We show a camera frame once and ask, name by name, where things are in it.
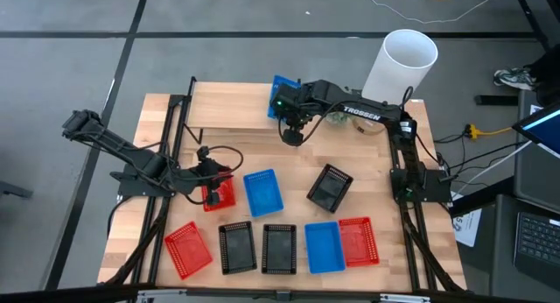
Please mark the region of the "white paper sheet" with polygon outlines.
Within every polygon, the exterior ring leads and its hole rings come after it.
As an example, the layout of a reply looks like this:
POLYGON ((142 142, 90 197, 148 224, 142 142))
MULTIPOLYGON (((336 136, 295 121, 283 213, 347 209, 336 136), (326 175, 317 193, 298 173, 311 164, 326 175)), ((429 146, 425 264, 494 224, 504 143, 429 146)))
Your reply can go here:
POLYGON ((452 219, 452 226, 457 242, 468 247, 474 246, 480 224, 480 217, 481 210, 478 209, 452 219))

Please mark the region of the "black flat floor bar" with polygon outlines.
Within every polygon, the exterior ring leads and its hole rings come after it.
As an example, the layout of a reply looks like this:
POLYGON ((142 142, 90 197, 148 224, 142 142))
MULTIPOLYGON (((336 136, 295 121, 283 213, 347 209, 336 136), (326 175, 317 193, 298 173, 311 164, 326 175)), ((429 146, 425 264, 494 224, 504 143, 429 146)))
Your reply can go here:
POLYGON ((518 97, 514 95, 476 95, 474 102, 479 106, 512 106, 518 105, 518 97))

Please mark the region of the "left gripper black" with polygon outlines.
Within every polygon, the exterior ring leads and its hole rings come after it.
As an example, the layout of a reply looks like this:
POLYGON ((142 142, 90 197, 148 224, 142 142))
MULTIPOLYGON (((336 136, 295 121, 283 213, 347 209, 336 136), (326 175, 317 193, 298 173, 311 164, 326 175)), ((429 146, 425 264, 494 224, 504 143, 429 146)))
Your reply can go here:
POLYGON ((194 168, 194 171, 199 178, 198 185, 206 187, 206 205, 219 205, 221 202, 221 190, 217 187, 221 182, 230 178, 232 169, 229 166, 216 162, 214 159, 203 159, 194 168))

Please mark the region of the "red plastic perforated basket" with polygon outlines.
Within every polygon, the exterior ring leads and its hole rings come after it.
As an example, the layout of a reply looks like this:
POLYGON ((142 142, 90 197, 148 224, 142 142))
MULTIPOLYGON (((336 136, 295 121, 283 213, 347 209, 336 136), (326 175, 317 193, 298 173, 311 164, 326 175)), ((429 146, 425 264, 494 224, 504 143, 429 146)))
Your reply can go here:
POLYGON ((213 257, 195 222, 189 222, 164 238, 171 261, 181 280, 213 262, 213 257))
POLYGON ((380 263, 369 217, 341 219, 339 229, 347 267, 372 266, 380 263))
POLYGON ((218 194, 219 201, 214 205, 208 205, 205 202, 203 204, 203 209, 205 212, 210 212, 222 208, 229 208, 235 205, 235 186, 232 178, 222 182, 215 192, 218 194))

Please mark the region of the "blue plastic perforated basket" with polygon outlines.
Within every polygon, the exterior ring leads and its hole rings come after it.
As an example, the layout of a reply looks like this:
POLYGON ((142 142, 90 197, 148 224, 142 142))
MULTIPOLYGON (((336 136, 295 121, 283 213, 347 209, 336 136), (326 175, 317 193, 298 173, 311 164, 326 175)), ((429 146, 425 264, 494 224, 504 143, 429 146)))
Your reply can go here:
POLYGON ((311 274, 340 272, 346 262, 337 222, 314 222, 304 226, 306 254, 311 274))
POLYGON ((250 214, 260 217, 282 211, 284 203, 273 169, 243 177, 250 214))
MULTIPOLYGON (((279 89, 279 87, 282 84, 285 84, 285 85, 287 85, 291 88, 300 88, 301 87, 301 83, 299 81, 292 81, 292 80, 290 80, 288 78, 285 78, 283 76, 275 75, 274 78, 273 78, 272 87, 271 87, 271 90, 270 90, 269 102, 272 102, 273 97, 275 96, 277 90, 279 89)), ((272 109, 271 106, 268 107, 267 117, 271 118, 271 119, 277 119, 277 114, 272 109)))

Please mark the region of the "person's leg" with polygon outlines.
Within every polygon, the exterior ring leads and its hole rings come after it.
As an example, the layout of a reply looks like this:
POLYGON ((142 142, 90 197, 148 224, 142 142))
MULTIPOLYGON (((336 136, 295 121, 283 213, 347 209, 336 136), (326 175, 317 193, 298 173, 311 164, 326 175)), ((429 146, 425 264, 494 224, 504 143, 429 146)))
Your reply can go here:
POLYGON ((560 102, 560 43, 526 68, 530 89, 536 92, 537 101, 542 106, 560 102))

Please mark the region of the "grey chair base foot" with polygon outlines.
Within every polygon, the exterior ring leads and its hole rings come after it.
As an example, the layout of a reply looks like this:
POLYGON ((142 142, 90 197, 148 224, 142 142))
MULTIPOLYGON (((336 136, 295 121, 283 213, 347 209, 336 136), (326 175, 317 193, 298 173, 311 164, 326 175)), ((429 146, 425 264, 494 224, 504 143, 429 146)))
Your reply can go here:
POLYGON ((15 195, 20 198, 31 198, 33 191, 27 190, 22 187, 12 185, 11 183, 0 180, 0 196, 2 195, 15 195))

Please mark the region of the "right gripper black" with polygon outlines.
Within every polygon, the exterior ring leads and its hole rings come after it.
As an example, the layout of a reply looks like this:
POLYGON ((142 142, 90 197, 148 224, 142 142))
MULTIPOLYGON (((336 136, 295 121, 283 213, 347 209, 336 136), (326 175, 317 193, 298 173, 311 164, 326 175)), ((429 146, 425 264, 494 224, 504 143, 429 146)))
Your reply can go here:
POLYGON ((282 140, 288 145, 300 146, 304 141, 301 130, 313 118, 308 111, 312 86, 310 82, 302 84, 299 88, 281 83, 272 97, 271 108, 276 117, 290 127, 282 133, 282 140))

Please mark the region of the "round wooden lamp base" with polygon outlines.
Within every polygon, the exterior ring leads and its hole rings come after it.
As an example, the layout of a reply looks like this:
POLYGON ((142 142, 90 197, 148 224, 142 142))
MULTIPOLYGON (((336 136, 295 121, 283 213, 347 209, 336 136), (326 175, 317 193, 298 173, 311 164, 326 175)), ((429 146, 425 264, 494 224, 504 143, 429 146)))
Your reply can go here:
POLYGON ((367 136, 379 135, 386 131, 386 128, 382 123, 377 123, 357 116, 353 117, 352 124, 359 133, 367 136))

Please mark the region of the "black aluminium rig frame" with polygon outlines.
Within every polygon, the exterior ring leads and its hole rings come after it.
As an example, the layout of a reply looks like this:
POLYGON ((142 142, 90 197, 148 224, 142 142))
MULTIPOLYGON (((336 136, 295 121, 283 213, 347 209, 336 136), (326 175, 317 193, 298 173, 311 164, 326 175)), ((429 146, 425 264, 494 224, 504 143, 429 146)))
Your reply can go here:
POLYGON ((171 200, 165 229, 172 232, 195 222, 206 242, 213 262, 181 280, 168 250, 159 251, 154 283, 142 275, 138 283, 127 279, 123 285, 109 286, 107 280, 130 257, 137 246, 147 208, 145 198, 129 200, 115 213, 96 285, 55 291, 7 293, 0 303, 98 303, 111 295, 123 297, 148 292, 178 292, 192 296, 249 296, 273 298, 288 292, 293 299, 376 300, 381 293, 405 294, 411 290, 409 268, 399 209, 389 184, 391 158, 386 131, 375 136, 359 133, 350 123, 343 126, 320 123, 302 146, 295 148, 259 144, 217 145, 216 158, 237 166, 234 174, 236 203, 233 207, 205 212, 185 198, 171 200), (306 195, 326 164, 353 177, 344 199, 332 214, 306 195), (245 174, 273 169, 283 198, 283 210, 251 219, 242 178, 245 174), (298 229, 310 222, 369 217, 373 225, 378 265, 349 268, 342 272, 311 274, 306 255, 305 234, 297 233, 297 273, 268 275, 260 270, 223 275, 218 228, 222 224, 251 219, 254 238, 261 240, 266 223, 288 223, 298 229))

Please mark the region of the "dark grey side desk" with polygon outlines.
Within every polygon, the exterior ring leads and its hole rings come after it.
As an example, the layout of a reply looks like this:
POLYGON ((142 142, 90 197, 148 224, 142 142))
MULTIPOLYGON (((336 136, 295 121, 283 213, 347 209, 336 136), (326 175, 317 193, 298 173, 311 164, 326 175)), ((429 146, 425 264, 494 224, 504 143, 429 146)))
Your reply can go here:
POLYGON ((530 143, 515 155, 514 175, 465 195, 453 215, 495 205, 489 293, 510 299, 560 303, 560 264, 516 250, 522 215, 560 220, 560 159, 530 143))

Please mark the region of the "black laptop keyboard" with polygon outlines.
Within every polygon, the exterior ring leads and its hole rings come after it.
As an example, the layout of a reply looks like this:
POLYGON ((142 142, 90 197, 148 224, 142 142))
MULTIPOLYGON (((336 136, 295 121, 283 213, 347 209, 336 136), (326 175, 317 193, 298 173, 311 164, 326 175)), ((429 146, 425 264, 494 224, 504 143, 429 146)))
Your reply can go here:
POLYGON ((514 266, 543 283, 560 278, 560 220, 519 212, 514 239, 514 266))

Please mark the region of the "laptop with lit screen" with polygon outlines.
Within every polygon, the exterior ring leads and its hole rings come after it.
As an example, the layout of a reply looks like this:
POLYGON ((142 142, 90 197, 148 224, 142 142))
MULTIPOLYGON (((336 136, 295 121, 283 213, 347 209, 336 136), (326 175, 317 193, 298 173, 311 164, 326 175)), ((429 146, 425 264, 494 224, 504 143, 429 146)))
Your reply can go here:
POLYGON ((560 159, 560 102, 541 107, 531 105, 530 114, 513 129, 533 144, 560 159))

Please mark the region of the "wooden shelf black metal legs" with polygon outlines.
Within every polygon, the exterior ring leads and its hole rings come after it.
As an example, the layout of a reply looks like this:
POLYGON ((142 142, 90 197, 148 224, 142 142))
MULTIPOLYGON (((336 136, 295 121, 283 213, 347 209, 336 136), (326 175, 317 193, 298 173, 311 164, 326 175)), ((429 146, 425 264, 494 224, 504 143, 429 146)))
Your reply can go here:
POLYGON ((192 79, 183 129, 198 144, 282 146, 278 121, 267 116, 270 83, 192 79))

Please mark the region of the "black plastic perforated basket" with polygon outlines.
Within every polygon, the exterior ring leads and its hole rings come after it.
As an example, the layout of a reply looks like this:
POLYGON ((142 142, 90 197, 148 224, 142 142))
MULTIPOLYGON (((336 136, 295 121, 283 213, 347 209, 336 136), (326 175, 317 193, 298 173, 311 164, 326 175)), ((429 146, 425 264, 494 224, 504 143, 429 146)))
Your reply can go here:
POLYGON ((334 214, 344 199, 354 178, 340 169, 326 164, 315 182, 313 183, 306 198, 334 214))
POLYGON ((253 271, 257 268, 251 221, 221 225, 219 242, 223 275, 253 271))
POLYGON ((263 274, 297 273, 297 226, 264 224, 262 234, 263 274))

